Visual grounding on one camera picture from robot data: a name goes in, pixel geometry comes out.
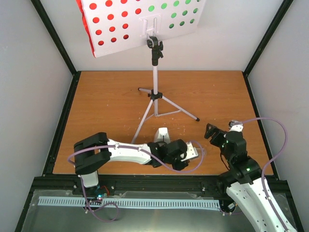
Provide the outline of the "white metronome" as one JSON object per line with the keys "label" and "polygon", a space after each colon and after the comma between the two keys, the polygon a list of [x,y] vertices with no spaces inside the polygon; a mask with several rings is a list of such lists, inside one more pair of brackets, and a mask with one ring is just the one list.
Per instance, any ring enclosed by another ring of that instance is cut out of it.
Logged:
{"label": "white metronome", "polygon": [[171,142],[168,128],[159,128],[154,136],[154,142],[165,142],[169,144]]}

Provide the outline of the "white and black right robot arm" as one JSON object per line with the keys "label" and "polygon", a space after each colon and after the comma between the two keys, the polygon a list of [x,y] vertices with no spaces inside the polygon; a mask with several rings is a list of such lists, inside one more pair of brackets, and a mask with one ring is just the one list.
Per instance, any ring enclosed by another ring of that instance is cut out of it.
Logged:
{"label": "white and black right robot arm", "polygon": [[243,137],[243,125],[230,121],[224,131],[212,124],[206,125],[204,137],[220,149],[228,171],[219,176],[219,190],[226,193],[240,208],[257,232],[295,232],[275,200],[263,171],[248,155]]}

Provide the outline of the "clear plastic metronome cover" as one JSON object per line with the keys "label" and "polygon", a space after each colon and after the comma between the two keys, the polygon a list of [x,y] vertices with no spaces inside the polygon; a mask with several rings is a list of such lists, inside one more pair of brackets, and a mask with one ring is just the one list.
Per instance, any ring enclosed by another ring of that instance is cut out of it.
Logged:
{"label": "clear plastic metronome cover", "polygon": [[207,154],[207,150],[205,148],[194,148],[195,154],[196,154],[196,159],[202,158],[202,156],[205,156]]}

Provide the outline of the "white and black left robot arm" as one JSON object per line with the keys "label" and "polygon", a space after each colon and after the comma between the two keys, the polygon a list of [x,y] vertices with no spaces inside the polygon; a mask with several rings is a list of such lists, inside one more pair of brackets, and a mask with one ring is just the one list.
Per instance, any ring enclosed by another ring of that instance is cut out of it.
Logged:
{"label": "white and black left robot arm", "polygon": [[98,169],[107,162],[134,162],[154,168],[164,163],[181,171],[188,166],[189,160],[198,156],[191,142],[171,141],[167,128],[160,128],[153,142],[139,145],[120,143],[99,132],[77,142],[74,154],[75,173],[82,178],[84,190],[92,195],[100,190]]}

